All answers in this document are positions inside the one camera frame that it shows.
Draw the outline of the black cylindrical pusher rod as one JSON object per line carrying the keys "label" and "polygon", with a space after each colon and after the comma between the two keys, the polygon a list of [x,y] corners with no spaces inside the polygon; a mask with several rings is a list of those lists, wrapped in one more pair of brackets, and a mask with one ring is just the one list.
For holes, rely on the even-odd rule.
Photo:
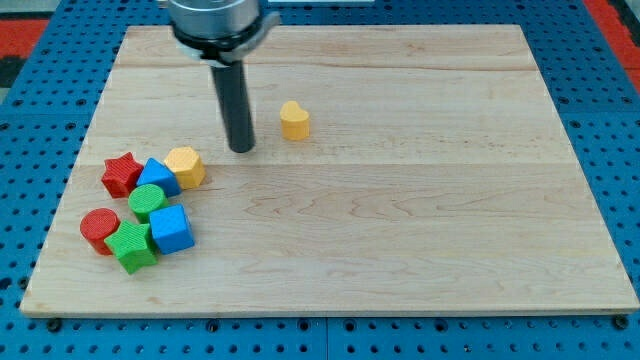
{"label": "black cylindrical pusher rod", "polygon": [[249,152],[255,146],[255,135],[244,62],[212,67],[211,72],[228,146],[235,153]]}

